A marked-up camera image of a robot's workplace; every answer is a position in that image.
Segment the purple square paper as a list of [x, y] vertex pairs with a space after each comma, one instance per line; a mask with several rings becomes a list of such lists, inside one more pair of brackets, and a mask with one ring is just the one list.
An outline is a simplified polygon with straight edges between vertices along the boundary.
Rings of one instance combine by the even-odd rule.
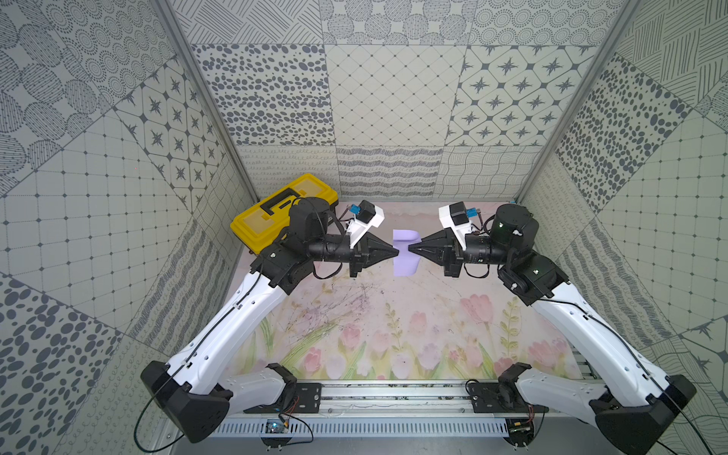
[[392, 272], [394, 277], [411, 277], [418, 268], [420, 257], [410, 252], [409, 247], [421, 242], [420, 234], [409, 229], [394, 229], [392, 231], [392, 245], [398, 250], [394, 258]]

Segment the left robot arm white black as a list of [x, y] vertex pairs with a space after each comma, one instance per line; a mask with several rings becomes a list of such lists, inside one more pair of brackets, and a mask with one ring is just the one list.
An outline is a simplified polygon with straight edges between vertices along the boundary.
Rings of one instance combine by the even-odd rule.
[[252, 262], [250, 273], [202, 331], [167, 362], [152, 361], [140, 378], [157, 405], [183, 438], [199, 443], [231, 413], [294, 409], [297, 378], [271, 363], [258, 373], [225, 379], [225, 369], [267, 315], [317, 263], [348, 265], [351, 277], [398, 251], [371, 233], [385, 219], [367, 201], [352, 209], [343, 225], [330, 204], [318, 197], [298, 197], [289, 207], [286, 227]]

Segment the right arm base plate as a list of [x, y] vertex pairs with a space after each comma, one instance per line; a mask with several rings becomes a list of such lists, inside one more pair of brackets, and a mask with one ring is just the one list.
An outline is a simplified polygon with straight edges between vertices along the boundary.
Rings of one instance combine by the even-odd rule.
[[466, 382], [474, 413], [549, 413], [550, 409], [541, 405], [527, 403], [514, 386], [504, 386], [498, 382]]

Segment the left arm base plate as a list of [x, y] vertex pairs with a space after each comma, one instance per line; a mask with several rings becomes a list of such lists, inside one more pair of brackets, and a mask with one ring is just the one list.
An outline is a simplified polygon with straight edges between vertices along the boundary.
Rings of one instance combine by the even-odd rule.
[[245, 409], [245, 414], [296, 414], [296, 413], [318, 413], [320, 410], [320, 396], [322, 395], [322, 384], [320, 383], [296, 383], [286, 385], [282, 395], [276, 402], [270, 405], [259, 405]]

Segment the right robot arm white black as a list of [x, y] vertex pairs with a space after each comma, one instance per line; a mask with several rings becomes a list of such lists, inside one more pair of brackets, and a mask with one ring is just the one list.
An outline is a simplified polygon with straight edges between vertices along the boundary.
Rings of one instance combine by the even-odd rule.
[[683, 375], [669, 375], [621, 337], [582, 297], [566, 273], [536, 252], [540, 225], [527, 208], [505, 204], [474, 232], [463, 203], [439, 210], [443, 229], [409, 246], [451, 278], [468, 265], [494, 265], [500, 281], [588, 360], [600, 384], [550, 375], [516, 362], [500, 374], [499, 399], [558, 411], [597, 428], [625, 454], [647, 454], [697, 394]]

